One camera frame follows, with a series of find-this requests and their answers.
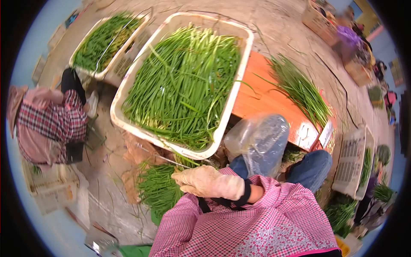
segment green onion pile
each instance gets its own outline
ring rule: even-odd
[[[324,212],[334,233],[341,232],[342,230],[344,232],[342,234],[345,234],[346,228],[344,227],[347,226],[347,221],[353,215],[356,205],[357,201],[346,198],[326,208]]]
[[[259,75],[261,79],[279,86],[282,93],[285,93],[304,113],[309,121],[314,124],[317,129],[317,124],[322,128],[327,124],[328,116],[331,116],[331,111],[321,98],[318,89],[310,82],[307,75],[298,69],[287,57],[282,54],[279,58],[271,56],[270,66],[275,71],[275,78],[279,84],[272,83]]]
[[[367,147],[364,153],[363,169],[361,171],[360,184],[358,188],[362,188],[371,174],[371,148]]]
[[[393,191],[386,185],[378,185],[374,187],[373,196],[375,199],[388,203],[393,195]]]
[[[200,166],[183,156],[174,155],[174,159],[187,167]],[[173,208],[184,194],[171,178],[175,171],[182,171],[184,167],[173,164],[150,165],[147,169],[146,167],[147,163],[143,162],[141,170],[144,171],[139,175],[136,188],[140,192],[141,202],[149,206],[151,212],[161,220],[164,213]]]
[[[97,72],[103,71],[141,23],[142,19],[127,13],[111,17],[89,34],[75,52],[73,67]]]
[[[343,224],[339,230],[337,230],[335,233],[342,238],[346,238],[347,235],[351,232],[351,226],[348,225],[347,223]]]
[[[138,126],[191,150],[213,142],[240,63],[238,38],[179,28],[159,42],[123,103]]]

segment purple clothing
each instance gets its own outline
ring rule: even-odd
[[[367,190],[365,191],[365,196],[368,198],[372,198],[372,191],[374,187],[378,185],[378,178],[377,177],[370,177],[368,181]]]

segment glove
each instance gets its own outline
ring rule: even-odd
[[[244,194],[244,179],[235,175],[221,174],[208,165],[173,173],[171,178],[180,186],[181,191],[198,197],[222,197],[237,201]]]

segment basket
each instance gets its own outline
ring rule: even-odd
[[[157,137],[155,134],[142,129],[141,127],[136,126],[135,124],[131,123],[129,119],[124,117],[123,111],[121,109],[122,104],[128,96],[129,89],[134,84],[137,71],[143,65],[144,60],[151,53],[148,45],[150,44],[152,46],[155,46],[160,40],[163,39],[163,37],[169,36],[172,32],[176,31],[180,27],[188,26],[190,22],[194,26],[200,26],[202,28],[214,28],[219,35],[230,34],[244,39],[239,40],[241,62],[238,66],[237,74],[234,77],[234,80],[242,80],[254,40],[254,35],[252,34],[251,30],[237,23],[223,21],[207,15],[178,12],[169,16],[143,46],[142,50],[136,57],[137,60],[127,71],[127,74],[125,75],[119,89],[117,90],[113,103],[111,104],[110,116],[114,124],[141,139],[147,140],[154,145],[157,145],[158,147],[175,151],[187,158],[194,160],[203,160],[212,156],[220,145],[221,139],[224,135],[224,131],[231,115],[231,111],[234,106],[234,102],[236,101],[241,82],[237,81],[233,83],[233,87],[231,88],[230,94],[228,95],[223,109],[223,113],[221,115],[220,125],[212,135],[214,142],[209,144],[206,149],[201,151],[192,151],[179,145],[173,144],[165,139]]]
[[[89,34],[101,26],[104,22],[109,20],[111,17],[106,17],[99,20],[91,30],[85,35],[83,40],[79,43],[76,50],[70,57],[69,66],[73,67],[74,54],[87,39]],[[124,75],[127,72],[127,68],[133,62],[134,58],[139,53],[140,49],[147,42],[150,37],[145,27],[150,19],[149,14],[146,16],[138,15],[137,18],[143,18],[142,24],[133,32],[129,39],[124,43],[124,45],[118,50],[108,66],[101,72],[95,72],[94,70],[86,70],[81,67],[76,67],[76,71],[86,74],[88,76],[94,77],[98,81],[107,82],[115,87],[119,87]]]
[[[371,156],[374,156],[374,137],[367,126],[343,135],[337,172],[331,187],[333,190],[347,194],[355,200],[364,198],[369,176],[363,187],[359,188],[358,184],[366,147],[371,148]]]
[[[307,6],[301,16],[302,23],[320,36],[329,46],[335,45],[339,41],[337,28],[314,7],[318,7],[318,5],[312,0],[307,0]]]
[[[344,243],[344,239],[339,236],[335,236],[338,248],[341,249],[341,256],[346,257],[350,253],[350,248]]]
[[[80,181],[74,165],[53,164],[50,170],[35,175],[33,165],[21,157],[27,190],[35,199],[42,215],[75,202]]]
[[[372,83],[371,72],[365,66],[354,62],[354,60],[344,63],[344,68],[359,87]]]

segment orange tabletop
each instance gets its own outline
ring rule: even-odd
[[[267,64],[268,62],[263,55],[251,51],[242,80],[249,84],[256,93],[242,83],[232,114],[239,118],[251,118],[257,113],[281,114],[290,124],[289,142],[307,152],[322,149],[318,143],[319,133],[297,105],[283,93],[274,90],[278,87],[255,75],[258,74],[273,83],[277,83],[272,77],[271,67]]]

